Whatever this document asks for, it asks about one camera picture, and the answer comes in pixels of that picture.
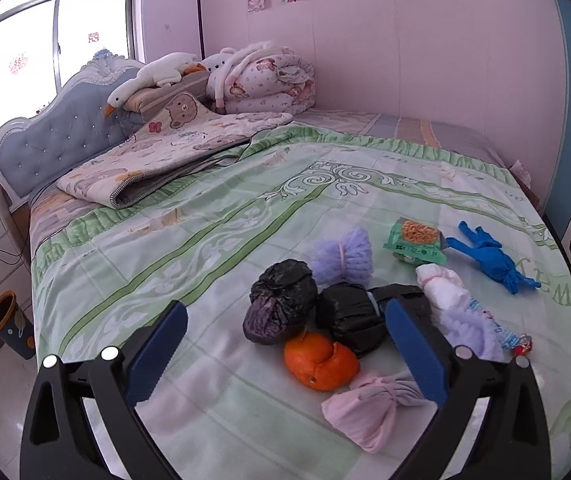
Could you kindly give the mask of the blue rubber glove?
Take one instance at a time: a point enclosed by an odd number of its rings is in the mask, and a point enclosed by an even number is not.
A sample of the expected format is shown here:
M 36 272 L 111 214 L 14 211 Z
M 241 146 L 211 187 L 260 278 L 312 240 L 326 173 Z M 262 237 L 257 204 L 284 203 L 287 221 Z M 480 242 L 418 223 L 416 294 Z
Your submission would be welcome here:
M 503 250 L 502 244 L 481 226 L 472 230 L 468 223 L 461 221 L 459 231 L 468 239 L 463 243 L 456 237 L 448 236 L 446 243 L 449 248 L 473 259 L 479 270 L 502 286 L 512 295 L 518 294 L 522 289 L 539 289 L 540 282 L 528 278 L 517 270 L 517 265 Z

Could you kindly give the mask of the white tissue bundle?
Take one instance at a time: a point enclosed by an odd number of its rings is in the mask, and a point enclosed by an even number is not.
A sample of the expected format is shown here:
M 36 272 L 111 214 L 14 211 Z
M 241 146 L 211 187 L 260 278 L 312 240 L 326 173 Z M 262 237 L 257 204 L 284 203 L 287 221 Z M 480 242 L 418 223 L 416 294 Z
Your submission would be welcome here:
M 467 310 L 471 294 L 455 271 L 427 263 L 415 269 L 418 286 L 437 314 L 451 314 Z

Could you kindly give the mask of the lavender foam net bundle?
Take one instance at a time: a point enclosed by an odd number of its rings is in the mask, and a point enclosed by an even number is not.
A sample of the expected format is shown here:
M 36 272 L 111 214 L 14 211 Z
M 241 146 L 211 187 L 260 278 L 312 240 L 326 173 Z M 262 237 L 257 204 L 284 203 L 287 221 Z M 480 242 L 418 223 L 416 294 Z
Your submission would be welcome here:
M 343 282 L 367 286 L 373 275 L 373 250 L 368 231 L 355 226 L 340 240 L 320 240 L 315 245 L 311 271 L 320 286 Z

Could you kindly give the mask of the black purple plastic bag bundle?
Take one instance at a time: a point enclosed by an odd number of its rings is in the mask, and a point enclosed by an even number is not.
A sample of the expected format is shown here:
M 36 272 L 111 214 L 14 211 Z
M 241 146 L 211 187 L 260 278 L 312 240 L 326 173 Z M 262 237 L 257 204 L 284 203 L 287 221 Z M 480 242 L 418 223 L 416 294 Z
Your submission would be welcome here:
M 318 296 L 313 272 L 301 260 L 269 266 L 250 288 L 243 333 L 254 344 L 281 344 L 306 326 Z

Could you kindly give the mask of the red candy wrapper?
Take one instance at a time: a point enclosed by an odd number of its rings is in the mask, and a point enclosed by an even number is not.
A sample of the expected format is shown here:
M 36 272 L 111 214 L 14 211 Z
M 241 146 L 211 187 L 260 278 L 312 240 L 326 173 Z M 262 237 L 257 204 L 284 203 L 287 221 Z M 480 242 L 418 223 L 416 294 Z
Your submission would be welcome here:
M 534 344 L 531 336 L 517 335 L 509 327 L 500 324 L 491 311 L 474 298 L 470 300 L 469 307 L 473 313 L 481 316 L 487 332 L 493 334 L 494 340 L 504 352 L 509 353 L 510 356 L 528 356 L 532 352 Z

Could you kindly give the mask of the small floor bin orange rim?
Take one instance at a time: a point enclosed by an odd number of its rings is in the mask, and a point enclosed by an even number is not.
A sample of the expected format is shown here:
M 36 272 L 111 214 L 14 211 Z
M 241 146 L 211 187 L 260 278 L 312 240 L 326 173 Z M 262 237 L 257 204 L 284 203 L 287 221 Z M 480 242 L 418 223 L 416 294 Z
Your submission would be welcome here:
M 18 305 L 12 290 L 0 295 L 0 339 L 24 360 L 36 355 L 34 326 Z

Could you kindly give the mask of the pink cloth bundle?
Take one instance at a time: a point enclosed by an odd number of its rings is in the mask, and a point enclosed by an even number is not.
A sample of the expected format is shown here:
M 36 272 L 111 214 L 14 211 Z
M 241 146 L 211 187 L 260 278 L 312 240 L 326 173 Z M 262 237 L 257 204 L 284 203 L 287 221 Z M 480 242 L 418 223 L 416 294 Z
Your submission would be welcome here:
M 325 420 L 363 451 L 381 451 L 393 433 L 397 411 L 424 406 L 425 399 L 409 370 L 392 376 L 359 374 L 347 390 L 321 403 Z

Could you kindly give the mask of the green snack wrapper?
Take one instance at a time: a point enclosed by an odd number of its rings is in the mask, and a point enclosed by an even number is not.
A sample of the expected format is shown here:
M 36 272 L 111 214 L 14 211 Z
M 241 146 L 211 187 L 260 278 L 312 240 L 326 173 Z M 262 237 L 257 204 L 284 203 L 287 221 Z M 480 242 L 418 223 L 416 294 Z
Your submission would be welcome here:
M 447 261 L 447 243 L 442 232 L 415 220 L 399 218 L 392 225 L 384 247 L 400 261 L 414 266 L 429 263 L 443 266 Z

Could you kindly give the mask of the green patterned bed cover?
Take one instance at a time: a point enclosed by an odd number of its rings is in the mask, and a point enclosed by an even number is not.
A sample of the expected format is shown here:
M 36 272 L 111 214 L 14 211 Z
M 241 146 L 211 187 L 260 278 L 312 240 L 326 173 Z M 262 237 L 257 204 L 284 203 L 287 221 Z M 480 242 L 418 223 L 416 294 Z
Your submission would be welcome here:
M 355 226 L 373 247 L 374 285 L 413 283 L 386 248 L 408 218 L 458 234 L 481 226 L 540 282 L 511 295 L 459 252 L 448 266 L 514 333 L 531 359 L 555 478 L 571 469 L 571 276 L 533 205 L 506 169 L 417 144 L 306 127 L 268 131 L 234 163 L 174 180 L 139 205 L 99 207 L 46 238 L 32 259 L 39 356 L 92 359 L 123 344 L 171 300 L 189 311 L 186 339 L 139 413 L 186 479 L 386 479 L 432 415 L 402 411 L 384 450 L 363 452 L 321 414 L 280 347 L 248 341 L 250 286 L 273 263 L 309 260 L 319 240 Z

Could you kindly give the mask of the blue tufted headboard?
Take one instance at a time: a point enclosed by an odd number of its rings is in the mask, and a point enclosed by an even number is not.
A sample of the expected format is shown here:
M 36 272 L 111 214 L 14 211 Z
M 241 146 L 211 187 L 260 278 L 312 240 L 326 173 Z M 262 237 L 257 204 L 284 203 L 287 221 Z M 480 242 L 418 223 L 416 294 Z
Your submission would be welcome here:
M 67 171 L 125 142 L 142 125 L 140 115 L 123 108 L 104 115 L 110 92 L 141 67 L 101 51 L 40 114 L 0 128 L 0 187 L 12 210 Z

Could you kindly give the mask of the bear print folded blanket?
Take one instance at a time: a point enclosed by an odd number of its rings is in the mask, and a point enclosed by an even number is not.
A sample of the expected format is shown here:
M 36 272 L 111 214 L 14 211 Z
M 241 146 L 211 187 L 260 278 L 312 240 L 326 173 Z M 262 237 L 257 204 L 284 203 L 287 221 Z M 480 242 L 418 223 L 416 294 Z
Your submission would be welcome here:
M 180 92 L 125 142 L 70 170 L 56 185 L 80 200 L 130 207 L 229 148 L 292 119 L 278 112 L 219 115 Z

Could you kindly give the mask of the pink floral folded quilt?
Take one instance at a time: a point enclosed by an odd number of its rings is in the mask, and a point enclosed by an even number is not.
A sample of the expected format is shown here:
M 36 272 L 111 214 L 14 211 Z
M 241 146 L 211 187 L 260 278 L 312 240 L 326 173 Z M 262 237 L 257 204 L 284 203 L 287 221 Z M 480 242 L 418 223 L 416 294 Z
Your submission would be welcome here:
M 298 115 L 316 104 L 313 63 L 272 41 L 236 50 L 226 64 L 209 73 L 206 96 L 219 114 Z

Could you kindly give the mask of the white goose plush toy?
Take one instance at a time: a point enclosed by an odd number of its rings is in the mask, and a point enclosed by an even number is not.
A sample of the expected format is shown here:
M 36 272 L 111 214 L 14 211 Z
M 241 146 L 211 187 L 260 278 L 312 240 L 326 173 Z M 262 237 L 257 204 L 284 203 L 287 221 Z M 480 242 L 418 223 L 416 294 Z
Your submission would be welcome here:
M 178 84 L 184 75 L 206 72 L 207 68 L 195 54 L 172 52 L 151 63 L 145 64 L 136 73 L 136 77 L 123 82 L 107 98 L 104 116 L 112 115 L 139 90 L 152 87 L 164 87 Z

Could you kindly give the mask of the white bear plush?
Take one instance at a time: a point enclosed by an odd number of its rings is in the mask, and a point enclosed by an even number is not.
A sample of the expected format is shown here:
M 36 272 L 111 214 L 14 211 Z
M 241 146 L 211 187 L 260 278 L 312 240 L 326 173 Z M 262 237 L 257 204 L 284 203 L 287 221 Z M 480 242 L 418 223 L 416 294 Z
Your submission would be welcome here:
M 235 55 L 236 50 L 233 48 L 223 48 L 218 53 L 209 55 L 204 60 L 200 61 L 200 65 L 204 66 L 208 72 L 213 72 L 218 70 L 229 61 Z

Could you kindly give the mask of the window with metal frame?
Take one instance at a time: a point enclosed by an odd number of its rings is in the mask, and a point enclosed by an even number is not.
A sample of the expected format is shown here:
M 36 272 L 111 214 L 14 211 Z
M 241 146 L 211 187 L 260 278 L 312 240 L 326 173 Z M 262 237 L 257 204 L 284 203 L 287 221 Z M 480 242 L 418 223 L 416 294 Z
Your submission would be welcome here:
M 102 50 L 136 52 L 132 0 L 0 0 L 0 127 L 41 112 Z

